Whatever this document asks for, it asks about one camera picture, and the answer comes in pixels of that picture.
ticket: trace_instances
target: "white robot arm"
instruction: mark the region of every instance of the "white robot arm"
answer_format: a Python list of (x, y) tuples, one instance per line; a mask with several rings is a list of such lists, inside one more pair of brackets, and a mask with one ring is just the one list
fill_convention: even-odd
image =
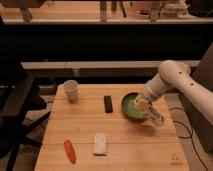
[(159, 73), (148, 81), (135, 99), (138, 111), (147, 111), (147, 118), (156, 125), (163, 125), (163, 117), (150, 102), (158, 100), (167, 90), (177, 88), (213, 125), (213, 93), (190, 77), (190, 68), (184, 63), (168, 60), (160, 64)]

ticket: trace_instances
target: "black chair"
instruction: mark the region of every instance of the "black chair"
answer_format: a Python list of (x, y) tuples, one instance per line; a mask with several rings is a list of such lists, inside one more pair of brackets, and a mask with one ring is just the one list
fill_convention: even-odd
[(44, 109), (46, 103), (38, 95), (34, 78), (10, 54), (10, 46), (0, 42), (0, 158), (10, 152), (7, 171), (13, 170), (21, 144), (41, 147), (40, 142), (27, 135), (50, 115), (46, 113), (29, 126), (23, 124), (29, 110)]

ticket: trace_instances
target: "carrot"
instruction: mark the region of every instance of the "carrot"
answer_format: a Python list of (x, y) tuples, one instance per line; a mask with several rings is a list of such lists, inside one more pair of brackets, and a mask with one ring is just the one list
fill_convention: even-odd
[(75, 151), (70, 140), (64, 141), (64, 149), (70, 162), (75, 164), (76, 162)]

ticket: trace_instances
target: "white cup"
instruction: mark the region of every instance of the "white cup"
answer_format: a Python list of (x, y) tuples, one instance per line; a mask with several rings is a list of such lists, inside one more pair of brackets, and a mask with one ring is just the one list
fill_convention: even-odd
[(76, 101), (78, 99), (78, 83), (75, 80), (68, 80), (64, 82), (64, 91), (69, 101)]

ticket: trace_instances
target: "wooden table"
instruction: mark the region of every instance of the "wooden table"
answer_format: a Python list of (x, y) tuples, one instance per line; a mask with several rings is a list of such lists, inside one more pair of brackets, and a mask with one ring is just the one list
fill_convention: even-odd
[[(156, 127), (150, 121), (132, 123), (123, 115), (122, 98), (141, 89), (141, 84), (84, 84), (79, 85), (79, 100), (70, 103), (59, 86), (35, 170), (189, 170), (163, 97), (154, 103), (165, 117), (163, 127)], [(105, 113), (104, 95), (112, 97), (111, 114)], [(93, 155), (97, 132), (107, 136), (107, 156)], [(66, 139), (73, 143), (75, 165), (65, 154)]]

